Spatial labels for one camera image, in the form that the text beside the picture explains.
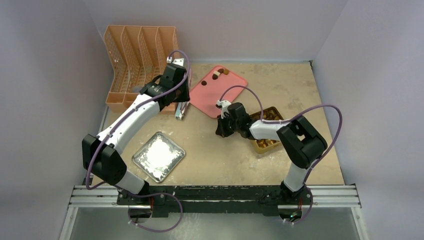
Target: wooden table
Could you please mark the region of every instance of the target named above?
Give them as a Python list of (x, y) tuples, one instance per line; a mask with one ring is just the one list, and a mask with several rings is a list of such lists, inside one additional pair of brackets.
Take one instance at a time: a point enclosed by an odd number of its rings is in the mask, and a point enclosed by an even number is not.
[[(265, 108), (274, 106), (284, 119), (321, 103), (311, 66), (305, 63), (193, 63), (192, 86), (215, 65), (222, 65), (245, 78)], [(260, 110), (253, 95), (244, 90), (237, 98), (249, 114)], [(113, 123), (119, 113), (109, 112), (104, 127)], [(324, 111), (316, 109), (305, 115), (329, 144), (332, 141)], [(132, 162), (133, 154), (156, 132), (163, 132), (185, 151), (185, 158), (160, 185), (279, 185), (291, 161), (282, 146), (264, 154), (254, 151), (250, 140), (235, 133), (227, 138), (215, 135), (217, 120), (190, 105), (184, 119), (157, 115), (141, 128), (122, 154), (128, 169), (150, 179)], [(100, 180), (95, 177), (93, 183)], [(329, 154), (312, 171), (307, 184), (343, 185), (336, 151)]]

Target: orange dish rack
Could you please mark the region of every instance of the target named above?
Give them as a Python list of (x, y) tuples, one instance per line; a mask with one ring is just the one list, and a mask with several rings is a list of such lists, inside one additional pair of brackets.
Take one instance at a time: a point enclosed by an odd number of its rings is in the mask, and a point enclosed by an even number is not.
[[(104, 43), (113, 67), (113, 83), (106, 104), (114, 113), (123, 113), (139, 93), (140, 88), (154, 76), (164, 72), (167, 56), (179, 49), (177, 29), (173, 26), (122, 26), (109, 25), (104, 33)], [(161, 113), (174, 114), (176, 104)]]

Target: pink tray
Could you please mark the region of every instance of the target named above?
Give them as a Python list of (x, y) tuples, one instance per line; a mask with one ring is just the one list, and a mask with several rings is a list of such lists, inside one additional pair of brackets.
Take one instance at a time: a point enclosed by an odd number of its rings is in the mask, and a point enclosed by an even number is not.
[[(225, 90), (234, 85), (248, 85), (248, 82), (244, 78), (235, 74), (230, 69), (228, 75), (221, 73), (218, 79), (213, 80), (212, 75), (218, 69), (225, 69), (225, 67), (217, 65), (212, 68), (190, 91), (190, 104), (214, 119), (221, 114), (221, 110), (215, 105)], [(232, 102), (242, 91), (243, 88), (235, 87), (228, 91), (223, 99)]]

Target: white wall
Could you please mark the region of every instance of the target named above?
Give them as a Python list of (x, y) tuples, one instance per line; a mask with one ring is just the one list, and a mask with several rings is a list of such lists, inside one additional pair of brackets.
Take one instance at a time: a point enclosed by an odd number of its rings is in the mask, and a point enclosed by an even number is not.
[(81, 0), (2, 0), (0, 56), (0, 238), (57, 239), (112, 68)]
[(176, 26), (192, 60), (309, 61), (347, 0), (85, 0), (107, 25)]
[[(424, 2), (349, 0), (315, 59), (371, 239), (424, 239)], [(327, 111), (333, 133), (335, 114)]]

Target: square silver plate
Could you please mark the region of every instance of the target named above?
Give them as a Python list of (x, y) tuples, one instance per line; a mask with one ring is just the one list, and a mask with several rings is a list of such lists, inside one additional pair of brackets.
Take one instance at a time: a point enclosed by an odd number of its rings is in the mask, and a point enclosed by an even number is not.
[(185, 155), (180, 146), (158, 131), (132, 156), (132, 161), (160, 183)]

